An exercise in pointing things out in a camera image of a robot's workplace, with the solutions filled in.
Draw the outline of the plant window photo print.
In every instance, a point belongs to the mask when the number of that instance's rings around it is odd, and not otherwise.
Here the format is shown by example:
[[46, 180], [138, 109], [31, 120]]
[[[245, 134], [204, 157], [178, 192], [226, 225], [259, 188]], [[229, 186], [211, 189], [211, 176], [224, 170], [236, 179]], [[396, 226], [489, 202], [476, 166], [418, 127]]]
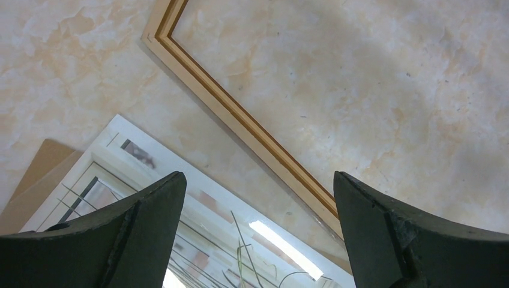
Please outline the plant window photo print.
[[171, 172], [187, 180], [166, 287], [354, 287], [345, 268], [116, 115], [22, 226], [49, 227], [128, 197]]

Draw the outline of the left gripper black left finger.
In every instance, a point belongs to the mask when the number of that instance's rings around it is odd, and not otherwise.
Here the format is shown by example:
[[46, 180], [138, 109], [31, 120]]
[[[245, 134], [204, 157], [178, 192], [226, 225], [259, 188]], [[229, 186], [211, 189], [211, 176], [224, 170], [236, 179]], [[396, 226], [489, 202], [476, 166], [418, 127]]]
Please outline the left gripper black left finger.
[[162, 287], [187, 181], [143, 190], [43, 232], [1, 237], [2, 287]]

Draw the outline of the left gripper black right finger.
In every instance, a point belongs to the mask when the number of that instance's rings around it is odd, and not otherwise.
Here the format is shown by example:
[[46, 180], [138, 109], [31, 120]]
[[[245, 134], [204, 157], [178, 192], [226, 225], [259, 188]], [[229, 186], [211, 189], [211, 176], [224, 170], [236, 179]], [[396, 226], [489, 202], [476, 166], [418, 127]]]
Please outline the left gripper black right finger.
[[508, 235], [456, 223], [335, 172], [357, 287], [507, 287]]

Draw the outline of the wooden picture frame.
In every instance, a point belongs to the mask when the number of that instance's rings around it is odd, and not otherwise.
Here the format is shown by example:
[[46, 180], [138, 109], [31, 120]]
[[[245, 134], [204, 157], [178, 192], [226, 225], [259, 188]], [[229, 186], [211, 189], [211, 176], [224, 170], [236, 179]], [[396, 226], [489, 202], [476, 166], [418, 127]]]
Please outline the wooden picture frame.
[[187, 1], [156, 1], [142, 40], [340, 238], [334, 197], [172, 37]]

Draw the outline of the brown cardboard backing board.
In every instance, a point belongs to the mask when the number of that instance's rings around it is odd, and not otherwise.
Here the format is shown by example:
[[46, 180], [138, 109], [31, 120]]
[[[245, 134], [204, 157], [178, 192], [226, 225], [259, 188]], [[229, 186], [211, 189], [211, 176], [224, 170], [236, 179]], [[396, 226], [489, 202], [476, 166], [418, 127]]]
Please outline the brown cardboard backing board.
[[19, 233], [82, 154], [45, 139], [1, 213], [1, 235]]

